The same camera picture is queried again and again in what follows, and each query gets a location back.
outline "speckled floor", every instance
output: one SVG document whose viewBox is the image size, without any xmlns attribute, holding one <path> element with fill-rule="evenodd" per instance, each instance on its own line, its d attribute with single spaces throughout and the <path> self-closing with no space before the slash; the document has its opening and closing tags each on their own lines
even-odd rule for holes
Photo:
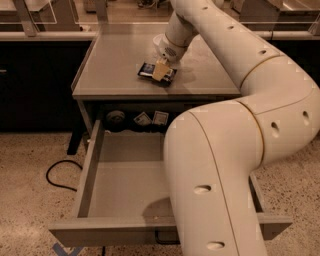
<svg viewBox="0 0 320 256">
<path fill-rule="evenodd" d="M 0 255 L 57 255 L 50 222 L 68 218 L 75 192 L 49 185 L 46 170 L 56 161 L 83 164 L 81 145 L 67 156 L 69 133 L 0 134 Z M 320 252 L 320 138 L 295 155 L 255 171 L 267 207 L 293 217 L 293 224 L 266 246 L 270 256 L 318 256 Z M 57 182 L 77 187 L 81 171 L 64 163 L 52 170 Z M 64 248 L 71 253 L 74 248 Z M 101 255 L 83 248 L 79 255 Z M 182 255 L 179 246 L 115 246 L 106 255 Z"/>
</svg>

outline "black cabinet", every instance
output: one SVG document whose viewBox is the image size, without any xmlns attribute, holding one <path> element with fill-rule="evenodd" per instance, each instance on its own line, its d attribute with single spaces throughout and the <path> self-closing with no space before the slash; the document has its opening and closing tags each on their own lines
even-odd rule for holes
<svg viewBox="0 0 320 256">
<path fill-rule="evenodd" d="M 320 40 L 272 40 L 269 43 L 292 58 L 320 86 Z"/>
<path fill-rule="evenodd" d="M 0 131 L 69 131 L 71 84 L 90 41 L 0 42 Z"/>
</svg>

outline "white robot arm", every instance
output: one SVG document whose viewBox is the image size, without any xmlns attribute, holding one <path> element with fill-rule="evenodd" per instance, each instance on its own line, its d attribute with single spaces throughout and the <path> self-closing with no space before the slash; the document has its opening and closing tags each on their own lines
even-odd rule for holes
<svg viewBox="0 0 320 256">
<path fill-rule="evenodd" d="M 300 150 L 318 133 L 318 86 L 212 1 L 171 3 L 175 12 L 159 53 L 178 61 L 200 34 L 243 96 L 189 110 L 166 134 L 165 167 L 183 253 L 267 255 L 249 174 Z"/>
</svg>

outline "drawer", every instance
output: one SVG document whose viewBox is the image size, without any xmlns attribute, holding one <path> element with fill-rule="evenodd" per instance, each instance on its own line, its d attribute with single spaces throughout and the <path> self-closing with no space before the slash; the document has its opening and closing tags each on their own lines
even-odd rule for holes
<svg viewBox="0 0 320 256">
<path fill-rule="evenodd" d="M 72 217 L 49 225 L 67 247 L 153 244 L 178 235 L 163 170 L 164 135 L 95 122 Z"/>
</svg>

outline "power cord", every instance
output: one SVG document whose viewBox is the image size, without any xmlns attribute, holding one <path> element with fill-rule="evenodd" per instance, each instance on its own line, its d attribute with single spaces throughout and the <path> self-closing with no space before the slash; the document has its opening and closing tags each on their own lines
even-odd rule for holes
<svg viewBox="0 0 320 256">
<path fill-rule="evenodd" d="M 77 162 L 73 161 L 73 160 L 61 160 L 61 161 L 58 161 L 56 163 L 54 163 L 53 165 L 51 165 L 49 167 L 49 169 L 47 170 L 47 173 L 46 173 L 46 179 L 47 181 L 52 185 L 52 186 L 55 186 L 55 187 L 59 187 L 59 188 L 65 188 L 65 189 L 69 189 L 69 190 L 72 190 L 72 191 L 75 191 L 77 192 L 77 190 L 75 188 L 72 188 L 72 187 L 68 187 L 68 186 L 65 186 L 65 185 L 61 185 L 61 184 L 57 184 L 57 183 L 54 183 L 50 180 L 49 178 L 49 173 L 50 171 L 55 167 L 57 166 L 58 164 L 61 164 L 61 163 L 72 163 L 72 164 L 75 164 L 76 166 L 78 166 L 80 168 L 80 170 L 82 170 L 82 166 L 80 164 L 78 164 Z"/>
</svg>

